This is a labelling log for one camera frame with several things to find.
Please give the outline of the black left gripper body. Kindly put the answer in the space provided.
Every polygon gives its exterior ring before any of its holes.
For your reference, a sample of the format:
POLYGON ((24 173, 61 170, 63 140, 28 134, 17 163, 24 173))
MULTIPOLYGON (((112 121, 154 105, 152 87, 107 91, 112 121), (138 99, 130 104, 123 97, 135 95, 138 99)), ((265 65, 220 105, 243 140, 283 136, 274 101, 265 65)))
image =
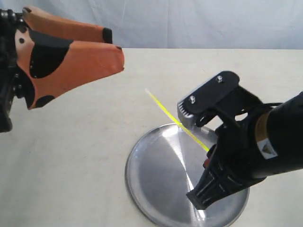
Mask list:
POLYGON ((12 130, 9 117, 15 97, 26 99, 28 77, 19 67, 20 44, 25 43, 27 26, 22 13, 11 9, 0 10, 0 131, 12 130))

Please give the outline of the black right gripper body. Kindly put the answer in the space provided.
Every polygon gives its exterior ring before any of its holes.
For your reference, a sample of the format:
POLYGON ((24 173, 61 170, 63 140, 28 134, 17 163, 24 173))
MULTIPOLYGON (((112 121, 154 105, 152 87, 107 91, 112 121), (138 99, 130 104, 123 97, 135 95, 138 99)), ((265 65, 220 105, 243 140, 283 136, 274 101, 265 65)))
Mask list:
POLYGON ((216 129, 218 141, 211 147, 205 169, 220 163, 237 180, 249 187, 272 175, 272 145, 266 120, 236 121, 239 128, 223 123, 216 129))

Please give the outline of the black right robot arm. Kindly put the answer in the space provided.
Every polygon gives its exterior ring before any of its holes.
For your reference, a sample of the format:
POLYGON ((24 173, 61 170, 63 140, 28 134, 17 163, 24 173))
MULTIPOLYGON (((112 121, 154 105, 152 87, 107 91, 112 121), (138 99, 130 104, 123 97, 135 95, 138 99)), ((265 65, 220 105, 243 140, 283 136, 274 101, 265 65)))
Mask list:
POLYGON ((215 130, 197 185, 187 198, 198 210, 243 191, 272 175, 303 167, 303 96, 277 107, 261 105, 238 122, 215 130))

